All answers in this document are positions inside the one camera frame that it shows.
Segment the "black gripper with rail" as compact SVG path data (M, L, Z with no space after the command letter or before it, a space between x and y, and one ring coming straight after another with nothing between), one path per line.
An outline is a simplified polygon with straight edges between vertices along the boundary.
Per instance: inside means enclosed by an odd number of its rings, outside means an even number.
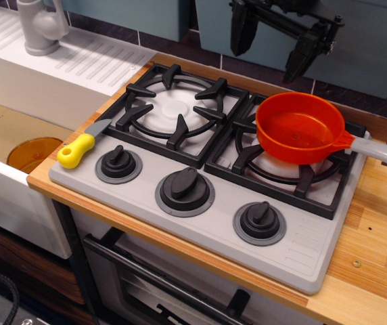
M296 40L283 83L302 76L317 56L329 53L338 30L345 25L322 1L232 1L230 48L234 56L246 53L262 22Z

